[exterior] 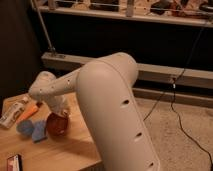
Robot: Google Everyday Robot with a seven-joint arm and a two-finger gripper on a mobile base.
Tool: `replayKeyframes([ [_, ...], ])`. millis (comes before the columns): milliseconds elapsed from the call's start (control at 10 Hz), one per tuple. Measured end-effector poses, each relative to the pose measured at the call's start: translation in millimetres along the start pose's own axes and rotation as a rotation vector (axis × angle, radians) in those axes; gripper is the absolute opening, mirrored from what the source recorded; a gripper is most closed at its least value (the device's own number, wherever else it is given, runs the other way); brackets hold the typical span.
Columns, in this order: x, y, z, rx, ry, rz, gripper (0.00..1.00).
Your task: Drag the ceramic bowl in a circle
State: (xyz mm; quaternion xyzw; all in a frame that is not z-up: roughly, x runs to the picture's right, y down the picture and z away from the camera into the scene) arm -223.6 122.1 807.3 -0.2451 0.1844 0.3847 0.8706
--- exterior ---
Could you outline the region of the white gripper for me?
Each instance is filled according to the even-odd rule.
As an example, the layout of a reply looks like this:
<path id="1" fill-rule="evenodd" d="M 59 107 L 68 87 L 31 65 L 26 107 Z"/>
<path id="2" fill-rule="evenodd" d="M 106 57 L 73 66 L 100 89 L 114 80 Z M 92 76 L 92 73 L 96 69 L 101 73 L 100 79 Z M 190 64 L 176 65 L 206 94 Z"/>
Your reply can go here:
<path id="1" fill-rule="evenodd" d="M 48 100 L 48 107 L 54 114 L 60 117 L 68 117 L 70 115 L 70 107 L 64 95 L 51 97 Z"/>

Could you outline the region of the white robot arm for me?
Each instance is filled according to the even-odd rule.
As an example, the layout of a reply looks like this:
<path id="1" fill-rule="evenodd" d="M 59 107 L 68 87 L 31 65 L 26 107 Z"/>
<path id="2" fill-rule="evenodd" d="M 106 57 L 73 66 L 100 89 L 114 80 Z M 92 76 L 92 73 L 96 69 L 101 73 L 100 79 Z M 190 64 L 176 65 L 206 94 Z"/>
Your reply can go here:
<path id="1" fill-rule="evenodd" d="M 74 92 L 106 171 L 162 171 L 132 92 L 137 77 L 134 58 L 118 52 L 59 78 L 43 71 L 29 95 L 59 115 L 66 108 L 63 96 Z"/>

